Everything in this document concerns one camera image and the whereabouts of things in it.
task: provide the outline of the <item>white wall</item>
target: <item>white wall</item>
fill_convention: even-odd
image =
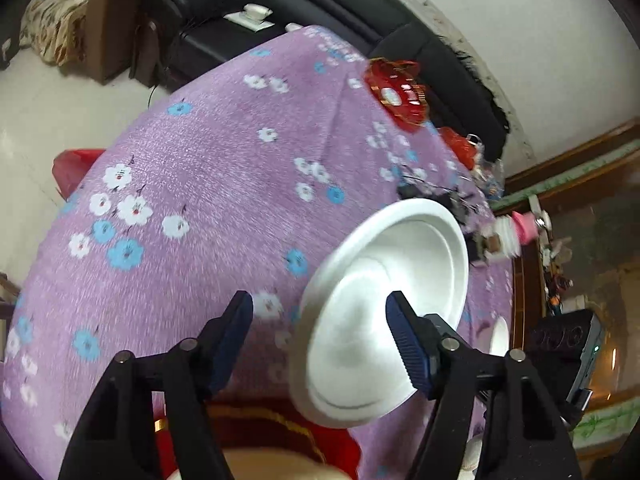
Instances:
[[[431,0],[510,99],[534,158],[510,141],[509,173],[640,115],[640,50],[607,0]]]

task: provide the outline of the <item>patterned cloth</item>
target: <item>patterned cloth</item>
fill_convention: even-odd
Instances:
[[[446,186],[464,173],[437,134],[394,126],[366,67],[323,28],[286,34],[153,106],[95,163],[40,247],[7,347],[2,418],[45,480],[117,351],[166,351],[236,290],[255,319],[227,391],[286,396],[286,343],[318,265],[398,200],[402,174]],[[491,219],[462,187],[479,204],[470,227]],[[510,283],[510,265],[471,269],[458,327],[471,344],[510,320]],[[428,411],[414,396],[351,430],[360,477],[404,476]]]
[[[89,0],[31,0],[22,16],[20,46],[31,46],[58,66],[84,59],[84,18]]]

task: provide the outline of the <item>red plastic bag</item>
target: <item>red plastic bag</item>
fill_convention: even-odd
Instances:
[[[92,165],[105,152],[105,150],[87,148],[84,150],[66,150],[53,160],[53,178],[58,184],[58,192],[65,200],[84,179]]]
[[[465,168],[471,171],[476,166],[476,153],[478,153],[476,145],[465,139],[465,137],[459,136],[453,128],[448,126],[438,128],[438,131],[442,140],[456,154],[458,160]]]

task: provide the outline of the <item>red glass dish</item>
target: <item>red glass dish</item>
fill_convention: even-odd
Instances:
[[[429,116],[424,86],[415,77],[420,65],[415,61],[389,61],[377,57],[369,61],[364,81],[372,94],[404,131],[415,133]]]

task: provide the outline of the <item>white flower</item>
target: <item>white flower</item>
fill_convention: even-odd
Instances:
[[[309,164],[304,158],[299,156],[293,159],[293,163],[296,165],[296,169],[304,173],[305,175],[311,174],[311,164]]]
[[[299,182],[296,184],[296,193],[305,202],[311,202],[314,199],[314,190],[309,184]]]
[[[69,241],[69,252],[71,255],[81,259],[89,254],[91,248],[90,239],[83,233],[76,233],[71,237]]]
[[[262,128],[258,130],[258,137],[262,142],[273,142],[278,138],[278,133],[273,128]]]
[[[267,82],[259,75],[245,75],[242,80],[249,86],[249,88],[255,88],[256,90],[267,88]]]
[[[102,216],[111,209],[111,200],[106,193],[96,193],[91,195],[89,200],[89,211],[96,216]]]
[[[127,184],[130,184],[131,182],[131,168],[124,164],[116,164],[112,168],[107,168],[104,171],[102,181],[109,189],[114,189],[116,191],[125,189]]]
[[[118,218],[127,225],[145,225],[152,214],[153,210],[146,205],[142,196],[127,195],[118,203]]]
[[[69,442],[71,440],[71,435],[73,435],[74,433],[74,430],[72,430],[66,424],[66,422],[58,422],[57,424],[53,425],[53,433],[55,433],[56,436],[60,437],[65,442]]]
[[[38,397],[36,392],[28,384],[23,383],[20,386],[20,395],[24,403],[30,408],[35,408],[38,405]]]
[[[423,180],[423,181],[427,180],[427,172],[424,171],[422,168],[415,168],[414,177],[419,178],[420,180]]]
[[[275,294],[258,292],[252,294],[254,314],[260,319],[278,319],[282,313],[282,304]]]
[[[286,81],[278,77],[270,77],[269,86],[271,86],[271,89],[278,94],[286,94],[289,91],[289,85]]]
[[[331,175],[327,173],[327,170],[319,162],[311,164],[311,171],[318,182],[328,184],[331,182]]]
[[[287,346],[289,346],[289,342],[291,341],[291,332],[288,330],[277,330],[273,335],[273,341],[276,345],[276,348],[280,350],[286,350]]]
[[[6,348],[4,351],[9,357],[15,357],[15,355],[20,351],[20,337],[15,331],[15,328],[9,330],[6,337]]]
[[[20,362],[22,363],[22,368],[24,368],[27,375],[35,375],[38,373],[38,365],[30,355],[23,355]]]
[[[286,384],[287,380],[287,367],[280,363],[272,363],[267,368],[267,377],[274,384]]]
[[[385,125],[379,121],[373,121],[373,129],[376,130],[379,134],[386,134]]]
[[[402,159],[399,156],[395,156],[391,152],[386,152],[386,158],[388,158],[389,162],[392,164],[400,164],[402,162]]]
[[[182,238],[189,232],[189,223],[180,215],[169,215],[162,219],[162,232],[168,238]]]
[[[394,174],[387,168],[380,168],[380,176],[387,182],[391,182],[394,179]]]

